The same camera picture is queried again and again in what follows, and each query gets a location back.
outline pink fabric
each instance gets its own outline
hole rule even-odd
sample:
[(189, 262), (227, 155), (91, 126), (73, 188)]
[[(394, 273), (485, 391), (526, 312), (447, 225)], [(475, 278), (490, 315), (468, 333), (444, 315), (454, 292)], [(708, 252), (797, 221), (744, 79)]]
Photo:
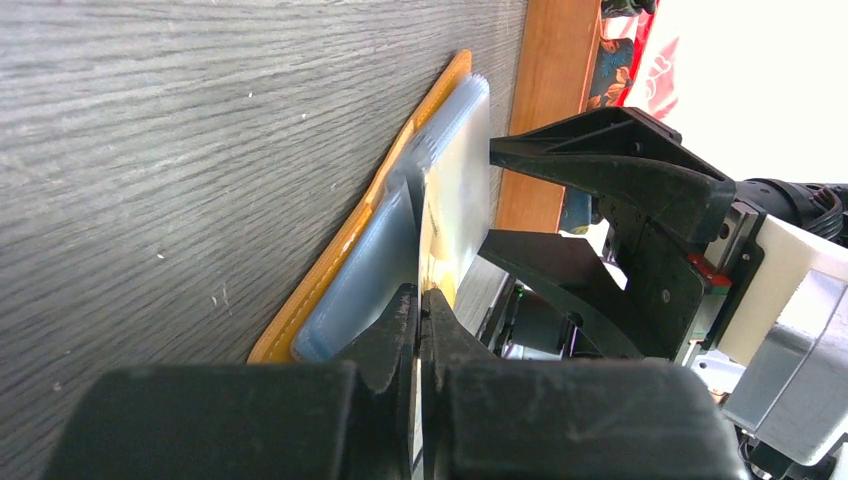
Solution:
[(619, 98), (619, 104), (638, 107), (662, 120), (677, 105), (674, 91), (674, 63), (680, 32), (677, 22), (657, 7), (653, 21), (643, 13), (639, 17), (620, 17), (604, 21), (603, 37), (606, 39), (629, 38), (634, 42), (633, 84)]

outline stitching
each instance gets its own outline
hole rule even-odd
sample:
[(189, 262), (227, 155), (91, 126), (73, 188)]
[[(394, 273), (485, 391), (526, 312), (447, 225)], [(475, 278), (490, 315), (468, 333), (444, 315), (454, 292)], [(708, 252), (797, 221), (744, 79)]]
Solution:
[[(468, 65), (468, 61), (463, 59), (458, 63), (457, 67), (465, 67), (466, 65)], [(412, 118), (413, 128), (415, 128), (417, 130), (418, 129), (418, 126), (416, 125), (418, 123), (417, 120), (421, 117), (429, 116), (431, 114), (431, 112), (435, 109), (435, 106), (436, 106), (438, 99), (442, 96), (442, 94), (445, 92), (445, 90), (447, 90), (450, 87), (450, 85), (453, 83), (454, 78), (456, 78), (456, 76), (460, 73), (459, 70), (460, 70), (460, 68), (456, 68), (456, 69), (451, 70), (451, 73), (449, 73), (448, 76), (446, 77), (444, 84), (441, 86), (441, 88), (436, 90), (435, 91), (436, 93), (433, 95), (434, 98), (436, 99), (436, 101), (428, 101), (427, 102), (429, 105), (428, 105), (427, 109), (424, 110), (423, 115), (415, 115), (415, 112), (413, 112), (413, 118)], [(355, 241), (358, 241), (358, 239), (356, 237), (359, 236), (359, 232), (362, 230), (363, 227), (364, 227), (364, 225), (358, 225), (356, 227), (356, 229), (354, 229), (353, 236), (355, 237), (355, 239), (354, 239)], [(351, 244), (351, 246), (350, 246), (351, 252), (353, 251), (354, 246), (355, 246), (355, 242), (353, 242), (353, 244)], [(300, 312), (303, 311), (303, 309), (306, 307), (306, 304), (309, 303), (309, 299), (311, 299), (315, 295), (315, 293), (318, 291), (318, 286), (321, 285), (321, 282), (323, 282), (325, 278), (327, 278), (327, 275), (330, 273), (330, 270), (337, 263), (339, 263), (339, 260), (341, 259), (341, 257), (342, 257), (341, 253), (336, 255), (336, 258), (333, 259), (333, 263), (331, 263), (330, 266), (327, 267), (324, 270), (324, 273), (321, 275), (321, 278), (319, 278), (318, 281), (313, 284), (312, 288), (309, 291), (309, 294), (300, 303), (300, 306), (298, 307), (298, 309), (295, 310), (294, 314), (292, 314), (291, 317), (289, 317), (290, 320), (297, 318), (298, 315), (300, 314)], [(289, 322), (286, 322), (286, 324), (283, 326), (283, 329), (277, 335), (277, 340), (274, 342), (274, 345), (268, 350), (267, 354), (265, 355), (266, 360), (270, 360), (271, 357), (274, 356), (274, 352), (277, 350), (277, 347), (280, 346), (280, 342), (283, 341), (283, 337), (285, 337), (286, 332), (289, 331), (289, 329), (291, 328), (293, 323), (294, 322), (289, 321)]]

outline wood grain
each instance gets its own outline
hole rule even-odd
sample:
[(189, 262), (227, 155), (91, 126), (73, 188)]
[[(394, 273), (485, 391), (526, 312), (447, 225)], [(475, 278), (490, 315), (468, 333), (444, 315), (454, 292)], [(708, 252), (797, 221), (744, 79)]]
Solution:
[(456, 50), (505, 133), (524, 8), (0, 0), (0, 478), (107, 369), (244, 361)]
[[(586, 107), (600, 28), (600, 0), (530, 0), (509, 125), (510, 135), (576, 115)], [(505, 171), (495, 225), (556, 232), (565, 190)]]

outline brown wooden plank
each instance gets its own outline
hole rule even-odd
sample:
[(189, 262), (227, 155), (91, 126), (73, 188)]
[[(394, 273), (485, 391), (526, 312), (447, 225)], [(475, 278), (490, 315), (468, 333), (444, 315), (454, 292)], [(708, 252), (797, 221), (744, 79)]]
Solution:
[[(510, 135), (586, 108), (600, 38), (600, 0), (530, 0), (510, 120)], [(495, 226), (555, 232), (565, 189), (504, 171)]]

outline orange leather cover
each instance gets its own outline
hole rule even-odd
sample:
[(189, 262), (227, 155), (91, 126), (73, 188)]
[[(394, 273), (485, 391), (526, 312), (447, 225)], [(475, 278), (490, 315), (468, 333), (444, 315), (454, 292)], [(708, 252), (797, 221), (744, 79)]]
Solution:
[(318, 260), (309, 269), (303, 281), (295, 288), (283, 308), (259, 337), (247, 363), (281, 363), (293, 361), (291, 342), (300, 326), (315, 308), (318, 301), (326, 292), (327, 287), (336, 277), (353, 246), (365, 231), (365, 226), (371, 221), (374, 210), (379, 205), (383, 195), (383, 184), (386, 175), (397, 162), (400, 153), (407, 142), (422, 125), (438, 110), (448, 96), (456, 88), (460, 80), (471, 73), (471, 52), (462, 50), (454, 57), (450, 65), (436, 80), (433, 88), (418, 105), (412, 116), (404, 123), (400, 133), (395, 138), (392, 148), (386, 154), (382, 165), (377, 170), (371, 186), (365, 192), (362, 200), (356, 205), (342, 228), (333, 237), (330, 245), (321, 253)]

